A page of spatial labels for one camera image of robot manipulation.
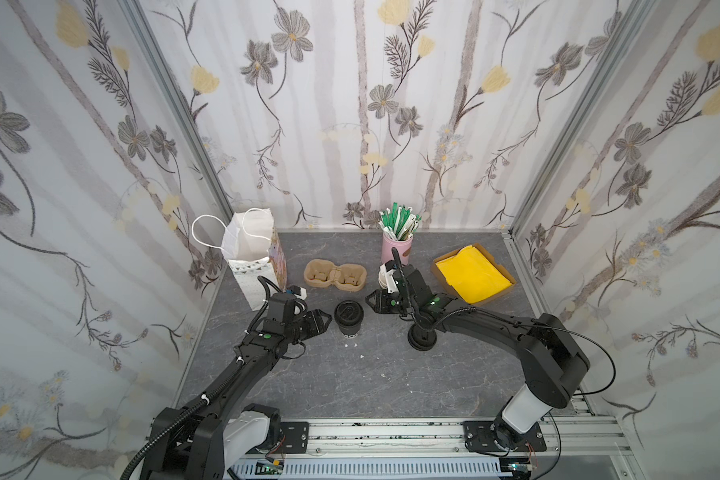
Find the black paper coffee cup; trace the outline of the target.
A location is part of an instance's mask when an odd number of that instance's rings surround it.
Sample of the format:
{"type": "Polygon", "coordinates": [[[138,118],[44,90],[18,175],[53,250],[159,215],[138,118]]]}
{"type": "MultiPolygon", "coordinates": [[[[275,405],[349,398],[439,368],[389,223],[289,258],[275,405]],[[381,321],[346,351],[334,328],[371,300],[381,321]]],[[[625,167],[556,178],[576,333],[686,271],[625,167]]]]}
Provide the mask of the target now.
{"type": "Polygon", "coordinates": [[[339,328],[339,331],[340,331],[344,336],[346,336],[346,337],[353,337],[353,336],[356,336],[356,335],[359,333],[359,331],[360,331],[360,329],[361,329],[361,326],[362,326],[362,323],[361,323],[361,322],[356,322],[356,323],[348,324],[348,323],[338,322],[338,323],[337,323],[337,326],[338,326],[338,328],[339,328]]]}

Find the black cup lid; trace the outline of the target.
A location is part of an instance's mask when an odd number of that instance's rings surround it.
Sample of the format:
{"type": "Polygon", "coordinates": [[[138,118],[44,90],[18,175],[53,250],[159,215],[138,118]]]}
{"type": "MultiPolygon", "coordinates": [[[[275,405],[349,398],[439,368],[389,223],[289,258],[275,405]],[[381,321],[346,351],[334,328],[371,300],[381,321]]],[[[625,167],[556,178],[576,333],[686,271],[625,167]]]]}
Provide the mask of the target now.
{"type": "Polygon", "coordinates": [[[343,300],[334,308],[336,322],[344,327],[361,324],[364,319],[363,306],[355,300],[343,300]]]}

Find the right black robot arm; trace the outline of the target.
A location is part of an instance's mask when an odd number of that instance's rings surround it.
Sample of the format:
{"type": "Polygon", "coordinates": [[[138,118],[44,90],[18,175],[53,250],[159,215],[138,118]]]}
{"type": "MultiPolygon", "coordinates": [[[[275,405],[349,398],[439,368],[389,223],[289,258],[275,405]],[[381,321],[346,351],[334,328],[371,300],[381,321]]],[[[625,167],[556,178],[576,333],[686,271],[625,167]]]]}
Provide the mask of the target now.
{"type": "Polygon", "coordinates": [[[431,350],[437,334],[461,334],[513,354],[524,384],[488,427],[490,442],[513,451],[529,442],[531,431],[553,409],[564,408],[590,369],[590,361],[554,315],[505,315],[435,293],[412,265],[390,260],[380,267],[379,288],[366,297],[372,310],[412,323],[407,339],[418,351],[431,350]]]}

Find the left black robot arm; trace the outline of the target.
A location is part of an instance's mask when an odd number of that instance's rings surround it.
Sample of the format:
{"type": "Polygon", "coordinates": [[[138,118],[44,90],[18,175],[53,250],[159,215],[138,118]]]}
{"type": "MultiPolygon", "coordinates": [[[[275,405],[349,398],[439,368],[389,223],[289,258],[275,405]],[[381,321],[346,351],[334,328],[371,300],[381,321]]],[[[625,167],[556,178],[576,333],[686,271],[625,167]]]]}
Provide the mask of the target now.
{"type": "Polygon", "coordinates": [[[289,292],[276,292],[265,300],[251,320],[235,358],[200,394],[180,408],[167,407],[154,419],[144,446],[121,473],[129,479],[221,479],[237,461],[232,446],[243,442],[240,455],[279,441],[279,411],[252,406],[243,411],[247,433],[227,434],[233,410],[252,388],[287,354],[292,345],[325,333],[332,315],[310,310],[289,292]]]}

